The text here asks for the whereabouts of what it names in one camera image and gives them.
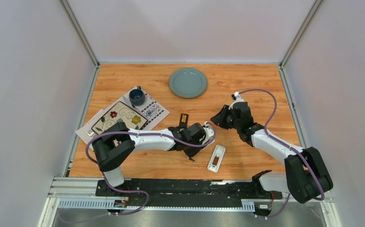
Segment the red flower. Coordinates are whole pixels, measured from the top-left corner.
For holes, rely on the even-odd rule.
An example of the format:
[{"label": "red flower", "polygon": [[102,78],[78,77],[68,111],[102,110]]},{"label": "red flower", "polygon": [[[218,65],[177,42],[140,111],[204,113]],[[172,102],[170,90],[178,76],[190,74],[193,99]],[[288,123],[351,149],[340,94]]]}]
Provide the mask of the red flower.
[{"label": "red flower", "polygon": [[117,112],[112,111],[112,112],[110,113],[110,116],[111,116],[111,118],[115,118],[115,117],[117,117]]}]

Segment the wooden tabletop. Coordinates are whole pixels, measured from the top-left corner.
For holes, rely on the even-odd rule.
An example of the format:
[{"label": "wooden tabletop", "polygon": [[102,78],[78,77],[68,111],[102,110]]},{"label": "wooden tabletop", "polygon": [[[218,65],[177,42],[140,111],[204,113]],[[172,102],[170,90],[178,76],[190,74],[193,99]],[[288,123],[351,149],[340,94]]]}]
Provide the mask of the wooden tabletop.
[{"label": "wooden tabletop", "polygon": [[[202,71],[207,79],[206,91],[199,97],[183,99],[168,87],[170,75],[184,67]],[[142,86],[148,94],[170,111],[153,130],[178,126],[181,113],[189,114],[188,125],[203,124],[216,115],[224,104],[232,103],[231,94],[249,88],[263,88],[277,98],[277,112],[268,129],[286,141],[299,144],[276,65],[226,64],[104,64],[101,65],[85,123],[100,109],[105,109],[133,86]],[[254,120],[264,124],[274,103],[263,92],[242,95]],[[234,129],[216,128],[216,142],[201,150],[189,161],[183,151],[147,150],[132,153],[121,168],[126,178],[224,179],[246,180],[271,169],[284,172],[284,166],[266,152],[242,142]],[[207,170],[216,144],[226,147],[218,173]],[[85,155],[85,143],[79,140],[70,176],[101,177],[98,166]]]}]

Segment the gray floor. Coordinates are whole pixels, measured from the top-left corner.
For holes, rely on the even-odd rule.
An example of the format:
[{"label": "gray floor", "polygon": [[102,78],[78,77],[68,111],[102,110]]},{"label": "gray floor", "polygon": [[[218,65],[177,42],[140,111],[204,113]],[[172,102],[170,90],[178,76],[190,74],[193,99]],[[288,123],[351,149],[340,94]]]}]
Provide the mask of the gray floor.
[{"label": "gray floor", "polygon": [[[281,208],[281,203],[275,203],[273,212]],[[62,219],[80,221],[106,213],[105,210],[61,209]],[[317,202],[299,204],[291,202],[285,211],[277,218],[260,220],[243,212],[215,211],[140,211],[127,216],[105,216],[81,224],[65,224],[54,221],[53,227],[325,227],[323,213]]]}]

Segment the white remote control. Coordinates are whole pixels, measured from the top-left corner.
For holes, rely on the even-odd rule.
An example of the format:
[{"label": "white remote control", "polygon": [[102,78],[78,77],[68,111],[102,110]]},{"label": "white remote control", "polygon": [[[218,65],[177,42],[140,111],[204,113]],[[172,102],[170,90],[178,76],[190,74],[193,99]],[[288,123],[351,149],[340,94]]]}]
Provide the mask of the white remote control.
[{"label": "white remote control", "polygon": [[209,165],[207,166],[207,169],[217,173],[219,171],[221,160],[223,159],[224,153],[225,153],[225,147],[221,145],[216,145],[212,157],[210,158],[210,162]]}]

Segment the gray wall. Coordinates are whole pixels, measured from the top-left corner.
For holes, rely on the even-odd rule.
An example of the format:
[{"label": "gray wall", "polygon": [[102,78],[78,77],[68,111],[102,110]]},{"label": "gray wall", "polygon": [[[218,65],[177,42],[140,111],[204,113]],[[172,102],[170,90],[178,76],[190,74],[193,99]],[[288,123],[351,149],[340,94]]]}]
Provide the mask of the gray wall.
[{"label": "gray wall", "polygon": [[100,61],[280,61],[313,0],[70,0]]},{"label": "gray wall", "polygon": [[0,0],[0,227],[36,226],[93,73],[58,1]]},{"label": "gray wall", "polygon": [[286,71],[343,226],[365,226],[365,1],[326,0]]}]

